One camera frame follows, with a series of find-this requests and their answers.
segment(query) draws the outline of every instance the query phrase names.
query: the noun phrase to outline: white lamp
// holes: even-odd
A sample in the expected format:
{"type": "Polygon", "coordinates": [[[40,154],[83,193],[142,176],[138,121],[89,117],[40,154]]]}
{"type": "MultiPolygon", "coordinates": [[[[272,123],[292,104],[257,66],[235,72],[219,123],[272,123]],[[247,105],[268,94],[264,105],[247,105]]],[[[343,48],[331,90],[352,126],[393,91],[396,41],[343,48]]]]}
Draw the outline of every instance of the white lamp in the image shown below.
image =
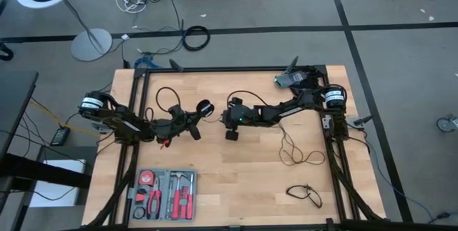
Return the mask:
{"type": "MultiPolygon", "coordinates": [[[[65,5],[78,19],[76,12],[73,11],[72,6],[67,0],[50,0],[44,2],[35,0],[17,1],[22,6],[30,9],[44,9],[64,1],[65,5]]],[[[74,58],[84,62],[90,62],[104,56],[112,47],[113,39],[111,34],[104,29],[89,29],[82,21],[81,24],[86,30],[89,30],[89,33],[83,31],[74,38],[71,48],[71,53],[74,58]]]]}

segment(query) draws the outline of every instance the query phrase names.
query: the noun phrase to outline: hammer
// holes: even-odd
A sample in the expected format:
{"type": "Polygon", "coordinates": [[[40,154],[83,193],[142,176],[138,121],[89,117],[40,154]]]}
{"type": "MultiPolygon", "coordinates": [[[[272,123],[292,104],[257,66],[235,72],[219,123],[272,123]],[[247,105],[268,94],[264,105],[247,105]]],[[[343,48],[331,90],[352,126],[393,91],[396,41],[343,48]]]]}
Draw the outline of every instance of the hammer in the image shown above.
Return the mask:
{"type": "Polygon", "coordinates": [[[186,177],[183,172],[173,172],[171,176],[175,175],[177,177],[177,189],[175,190],[175,195],[173,197],[173,211],[172,211],[172,220],[177,220],[179,215],[180,208],[180,180],[181,177],[186,177]]]}

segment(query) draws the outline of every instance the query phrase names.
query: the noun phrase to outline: gray floor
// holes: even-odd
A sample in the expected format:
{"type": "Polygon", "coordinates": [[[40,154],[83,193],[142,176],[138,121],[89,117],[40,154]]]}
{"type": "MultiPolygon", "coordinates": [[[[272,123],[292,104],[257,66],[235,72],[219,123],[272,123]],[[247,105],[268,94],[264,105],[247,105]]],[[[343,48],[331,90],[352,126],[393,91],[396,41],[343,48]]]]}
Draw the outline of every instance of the gray floor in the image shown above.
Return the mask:
{"type": "MultiPolygon", "coordinates": [[[[90,26],[111,33],[134,31],[134,16],[119,11],[114,0],[70,1],[90,26]]],[[[209,29],[227,29],[340,25],[333,0],[175,0],[175,3],[186,26],[200,24],[209,29]]],[[[458,21],[456,0],[342,0],[342,3],[353,25],[458,21]]],[[[153,30],[176,26],[170,0],[150,4],[135,25],[153,30]]],[[[0,16],[0,37],[75,35],[81,30],[61,4],[31,10],[9,0],[0,16]]],[[[454,174],[458,167],[454,160],[458,156],[457,134],[443,134],[435,127],[438,117],[451,112],[458,114],[454,103],[458,96],[452,92],[458,82],[457,29],[354,31],[354,36],[404,191],[433,215],[444,210],[458,211],[458,181],[454,174]]],[[[190,37],[190,43],[201,39],[201,36],[190,37]]],[[[133,62],[140,57],[137,48],[174,47],[178,40],[177,37],[131,39],[124,45],[124,57],[133,62]]],[[[76,112],[85,92],[102,88],[111,80],[114,70],[122,68],[121,50],[98,61],[82,63],[70,55],[70,44],[70,41],[9,44],[16,57],[12,62],[0,62],[2,69],[38,71],[34,96],[62,119],[76,112]]],[[[300,56],[301,64],[345,64],[360,115],[369,114],[346,37],[340,31],[214,35],[202,51],[180,50],[170,56],[158,56],[155,61],[165,67],[169,58],[184,67],[265,66],[287,64],[295,55],[300,56]]],[[[40,132],[50,139],[58,126],[40,111],[33,108],[28,111],[40,132]]],[[[89,126],[81,117],[75,117],[72,124],[81,128],[89,126]]],[[[371,125],[368,133],[368,140],[381,158],[371,125]]],[[[68,145],[94,146],[95,141],[94,137],[71,133],[68,145]]],[[[388,217],[400,220],[392,189],[376,174],[388,217]]],[[[429,221],[422,208],[413,202],[409,205],[416,222],[429,221]]],[[[75,228],[82,211],[83,206],[66,210],[30,209],[22,230],[75,228]],[[68,215],[74,216],[72,223],[63,220],[68,215]]],[[[5,212],[0,221],[7,223],[8,211],[5,212]]],[[[458,215],[439,222],[458,225],[458,215]]]]}

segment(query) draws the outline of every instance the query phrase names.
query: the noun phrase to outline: black desk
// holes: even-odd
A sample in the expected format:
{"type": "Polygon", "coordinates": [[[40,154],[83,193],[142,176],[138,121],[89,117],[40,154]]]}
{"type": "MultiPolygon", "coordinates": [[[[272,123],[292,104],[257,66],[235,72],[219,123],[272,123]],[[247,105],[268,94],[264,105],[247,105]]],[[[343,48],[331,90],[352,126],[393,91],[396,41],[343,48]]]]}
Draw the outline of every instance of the black desk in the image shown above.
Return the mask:
{"type": "MultiPolygon", "coordinates": [[[[37,72],[0,71],[0,213],[10,190],[33,191],[37,180],[87,189],[91,176],[7,153],[35,88],[37,72]]],[[[25,212],[16,222],[21,225],[25,212]]]]}
{"type": "MultiPolygon", "coordinates": [[[[9,132],[0,132],[0,159],[13,139],[37,78],[36,72],[0,72],[0,130],[9,132]]],[[[12,181],[12,177],[0,177],[0,191],[8,192],[12,181]]],[[[7,194],[0,194],[0,211],[7,197],[7,194]]]]}

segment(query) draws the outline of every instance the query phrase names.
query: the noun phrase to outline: yellow cable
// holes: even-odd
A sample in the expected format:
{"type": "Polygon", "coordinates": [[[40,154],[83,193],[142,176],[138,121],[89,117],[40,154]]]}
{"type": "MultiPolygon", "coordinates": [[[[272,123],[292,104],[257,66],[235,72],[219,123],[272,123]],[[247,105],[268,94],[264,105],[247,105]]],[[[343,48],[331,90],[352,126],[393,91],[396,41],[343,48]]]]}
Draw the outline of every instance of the yellow cable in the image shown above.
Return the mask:
{"type": "Polygon", "coordinates": [[[52,114],[52,112],[50,112],[48,109],[45,109],[41,105],[39,105],[39,104],[37,104],[35,102],[32,102],[32,101],[30,101],[30,103],[32,105],[34,105],[35,107],[39,108],[40,110],[42,110],[44,113],[48,114],[54,121],[59,123],[60,126],[68,127],[68,128],[70,128],[70,129],[72,129],[74,131],[85,133],[85,134],[89,134],[89,135],[92,135],[94,137],[100,138],[100,134],[97,134],[97,133],[94,133],[94,132],[91,132],[91,131],[87,131],[87,130],[84,130],[84,129],[80,129],[78,127],[74,127],[74,126],[69,125],[69,124],[65,124],[62,121],[60,121],[60,119],[58,119],[54,114],[52,114]]]}

